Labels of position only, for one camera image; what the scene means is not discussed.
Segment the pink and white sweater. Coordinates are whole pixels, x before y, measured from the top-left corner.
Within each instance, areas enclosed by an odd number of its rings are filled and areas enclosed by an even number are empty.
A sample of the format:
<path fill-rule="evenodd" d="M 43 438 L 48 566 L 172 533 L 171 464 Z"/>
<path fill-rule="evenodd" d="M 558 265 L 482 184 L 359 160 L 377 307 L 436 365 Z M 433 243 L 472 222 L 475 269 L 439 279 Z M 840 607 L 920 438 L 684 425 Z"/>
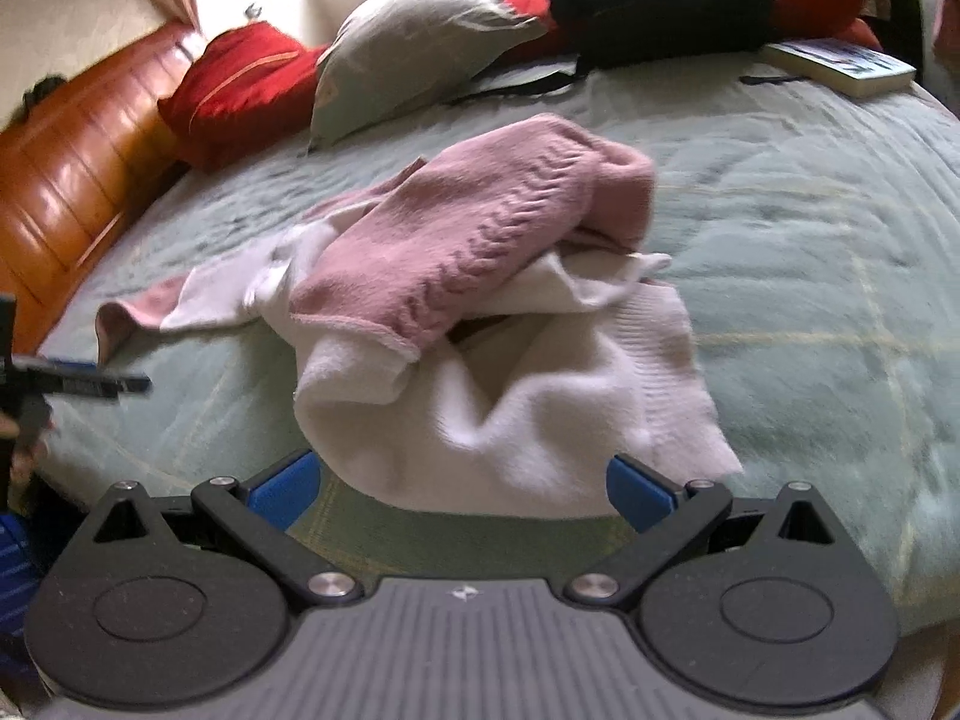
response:
<path fill-rule="evenodd" d="M 534 115 L 106 302 L 99 355 L 262 320 L 295 353 L 309 445 L 407 511 L 597 517 L 619 454 L 724 478 L 669 257 L 643 247 L 655 183 L 646 154 Z"/>

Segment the wooden headboard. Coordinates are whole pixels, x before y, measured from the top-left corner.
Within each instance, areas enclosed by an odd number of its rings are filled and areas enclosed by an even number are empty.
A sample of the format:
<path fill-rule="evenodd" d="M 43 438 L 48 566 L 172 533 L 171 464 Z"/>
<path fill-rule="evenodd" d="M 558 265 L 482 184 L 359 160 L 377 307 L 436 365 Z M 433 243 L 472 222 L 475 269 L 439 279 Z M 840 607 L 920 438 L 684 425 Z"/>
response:
<path fill-rule="evenodd" d="M 205 41 L 167 23 L 59 86 L 2 132 L 2 291 L 32 353 L 122 234 L 187 172 L 158 112 Z"/>

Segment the green plaid bed blanket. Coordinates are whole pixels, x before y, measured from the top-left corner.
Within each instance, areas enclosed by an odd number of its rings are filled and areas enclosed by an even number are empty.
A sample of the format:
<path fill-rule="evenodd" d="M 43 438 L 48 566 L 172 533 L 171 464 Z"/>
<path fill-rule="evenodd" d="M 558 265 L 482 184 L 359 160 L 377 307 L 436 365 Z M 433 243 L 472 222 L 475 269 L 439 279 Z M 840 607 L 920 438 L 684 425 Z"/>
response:
<path fill-rule="evenodd" d="M 308 135 L 192 172 L 86 280 L 46 355 L 93 359 L 101 302 L 290 224 L 416 156 L 556 112 L 658 166 L 644 249 L 672 255 L 719 422 L 729 488 L 817 486 L 889 582 L 903 631 L 958 617 L 958 121 L 923 91 L 851 103 L 812 83 L 748 86 L 743 57 L 596 71 L 540 99 L 436 106 L 309 153 Z M 91 507 L 110 483 L 153 496 L 260 472 L 306 442 L 295 363 L 267 325 L 131 338 L 145 398 L 53 400 L 41 473 Z M 414 514 L 324 473 L 291 528 L 364 582 L 381 574 L 565 575 L 616 550 L 619 518 Z"/>

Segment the red pillow at headboard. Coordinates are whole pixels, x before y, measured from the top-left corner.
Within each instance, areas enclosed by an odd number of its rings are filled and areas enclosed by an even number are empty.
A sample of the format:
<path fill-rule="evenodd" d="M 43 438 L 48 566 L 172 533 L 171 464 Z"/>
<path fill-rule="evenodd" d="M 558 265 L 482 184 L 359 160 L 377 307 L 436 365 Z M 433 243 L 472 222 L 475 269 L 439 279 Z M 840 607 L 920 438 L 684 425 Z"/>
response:
<path fill-rule="evenodd" d="M 158 101 L 181 160 L 215 172 L 308 128 L 324 52 L 267 21 L 215 37 Z"/>

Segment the black pen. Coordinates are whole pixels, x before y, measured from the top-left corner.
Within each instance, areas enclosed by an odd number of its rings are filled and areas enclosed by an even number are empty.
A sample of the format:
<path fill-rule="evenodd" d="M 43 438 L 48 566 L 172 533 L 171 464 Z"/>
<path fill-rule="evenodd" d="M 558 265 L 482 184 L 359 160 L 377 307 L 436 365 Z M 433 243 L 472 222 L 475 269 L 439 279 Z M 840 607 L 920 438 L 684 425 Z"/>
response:
<path fill-rule="evenodd" d="M 804 75 L 740 75 L 739 83 L 745 86 L 781 86 L 788 83 L 807 82 L 809 78 Z"/>

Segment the grey pillow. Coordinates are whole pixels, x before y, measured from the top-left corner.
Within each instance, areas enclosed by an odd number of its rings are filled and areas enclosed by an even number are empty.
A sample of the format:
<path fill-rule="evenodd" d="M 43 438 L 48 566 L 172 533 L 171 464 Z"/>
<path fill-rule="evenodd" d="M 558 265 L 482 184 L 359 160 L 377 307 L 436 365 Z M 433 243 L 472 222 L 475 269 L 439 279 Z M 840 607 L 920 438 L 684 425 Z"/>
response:
<path fill-rule="evenodd" d="M 311 145 L 439 103 L 545 32 L 508 0 L 364 0 L 317 60 Z"/>

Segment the paperback book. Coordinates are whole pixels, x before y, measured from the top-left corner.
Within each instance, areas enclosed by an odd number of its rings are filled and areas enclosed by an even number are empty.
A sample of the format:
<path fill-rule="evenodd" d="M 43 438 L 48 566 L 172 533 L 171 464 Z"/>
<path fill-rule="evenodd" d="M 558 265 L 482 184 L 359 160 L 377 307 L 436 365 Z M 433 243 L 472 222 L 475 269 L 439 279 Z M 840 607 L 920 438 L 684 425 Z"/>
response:
<path fill-rule="evenodd" d="M 916 75 L 907 62 L 838 39 L 766 44 L 760 59 L 853 99 L 905 91 Z"/>

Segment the black backpack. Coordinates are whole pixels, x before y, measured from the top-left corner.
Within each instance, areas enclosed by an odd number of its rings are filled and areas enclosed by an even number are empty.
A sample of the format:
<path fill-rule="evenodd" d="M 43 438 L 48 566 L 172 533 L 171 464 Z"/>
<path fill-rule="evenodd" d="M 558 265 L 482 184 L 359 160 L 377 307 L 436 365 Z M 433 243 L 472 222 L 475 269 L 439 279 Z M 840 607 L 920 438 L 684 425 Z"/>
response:
<path fill-rule="evenodd" d="M 693 55 L 755 52 L 771 37 L 776 0 L 550 0 L 550 16 L 573 43 L 573 70 L 522 83 L 473 85 L 452 104 L 545 96 L 591 71 Z"/>

